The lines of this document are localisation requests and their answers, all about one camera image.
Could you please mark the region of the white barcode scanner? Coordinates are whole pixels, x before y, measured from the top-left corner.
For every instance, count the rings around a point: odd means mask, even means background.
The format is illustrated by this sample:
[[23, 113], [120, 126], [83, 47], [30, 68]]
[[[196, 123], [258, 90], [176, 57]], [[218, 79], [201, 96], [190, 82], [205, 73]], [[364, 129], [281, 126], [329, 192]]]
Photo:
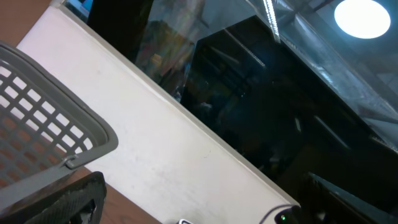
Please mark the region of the white barcode scanner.
[[193, 224], [193, 223], [186, 219], [180, 219], [176, 224]]

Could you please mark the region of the grey plastic shopping basket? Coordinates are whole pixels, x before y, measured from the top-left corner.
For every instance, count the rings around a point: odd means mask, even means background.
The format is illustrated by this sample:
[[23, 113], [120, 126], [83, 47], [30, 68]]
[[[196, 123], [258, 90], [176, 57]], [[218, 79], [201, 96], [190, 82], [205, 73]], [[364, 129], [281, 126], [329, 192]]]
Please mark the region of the grey plastic shopping basket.
[[118, 143], [113, 128], [63, 83], [1, 42], [1, 213]]

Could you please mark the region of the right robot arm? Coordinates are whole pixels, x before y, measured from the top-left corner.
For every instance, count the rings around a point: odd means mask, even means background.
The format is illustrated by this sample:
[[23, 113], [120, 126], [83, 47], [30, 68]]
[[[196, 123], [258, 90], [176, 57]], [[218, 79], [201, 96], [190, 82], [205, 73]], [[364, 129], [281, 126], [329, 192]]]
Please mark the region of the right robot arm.
[[275, 217], [276, 224], [310, 224], [301, 207], [295, 205], [279, 212]]

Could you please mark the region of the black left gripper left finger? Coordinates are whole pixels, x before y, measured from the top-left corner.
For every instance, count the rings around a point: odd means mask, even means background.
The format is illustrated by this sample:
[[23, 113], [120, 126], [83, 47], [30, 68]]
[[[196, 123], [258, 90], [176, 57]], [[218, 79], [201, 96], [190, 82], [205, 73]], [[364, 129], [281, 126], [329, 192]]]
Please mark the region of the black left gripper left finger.
[[106, 194], [101, 172], [78, 180], [69, 175], [1, 210], [1, 224], [98, 224]]

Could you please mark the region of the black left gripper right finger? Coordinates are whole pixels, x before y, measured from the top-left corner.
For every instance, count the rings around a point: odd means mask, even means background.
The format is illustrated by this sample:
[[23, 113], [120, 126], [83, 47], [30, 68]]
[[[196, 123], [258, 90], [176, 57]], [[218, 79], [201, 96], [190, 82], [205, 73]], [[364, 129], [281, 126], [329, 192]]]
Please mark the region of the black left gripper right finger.
[[397, 224], [397, 217], [309, 172], [306, 175], [309, 223]]

